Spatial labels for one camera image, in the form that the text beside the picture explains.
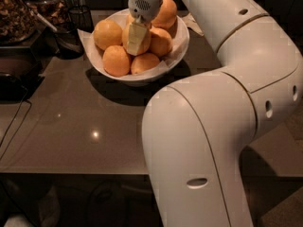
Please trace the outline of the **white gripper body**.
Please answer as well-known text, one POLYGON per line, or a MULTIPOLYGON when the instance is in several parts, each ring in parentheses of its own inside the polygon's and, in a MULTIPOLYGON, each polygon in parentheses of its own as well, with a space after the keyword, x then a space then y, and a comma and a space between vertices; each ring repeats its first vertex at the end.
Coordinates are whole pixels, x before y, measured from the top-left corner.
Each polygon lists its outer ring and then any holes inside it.
POLYGON ((128 0, 132 17, 139 23, 150 23, 159 13, 163 0, 128 0))

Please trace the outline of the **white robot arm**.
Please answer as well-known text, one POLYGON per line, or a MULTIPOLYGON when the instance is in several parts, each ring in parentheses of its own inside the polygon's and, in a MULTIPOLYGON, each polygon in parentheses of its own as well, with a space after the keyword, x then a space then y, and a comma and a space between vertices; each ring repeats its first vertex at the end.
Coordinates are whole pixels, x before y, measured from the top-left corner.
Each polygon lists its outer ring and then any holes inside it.
MULTIPOLYGON (((182 1, 221 66, 173 82, 146 106, 142 144, 158 210, 164 227, 253 227, 241 151, 298 105, 302 56, 254 0, 182 1)), ((132 15, 155 16, 135 2, 132 15)))

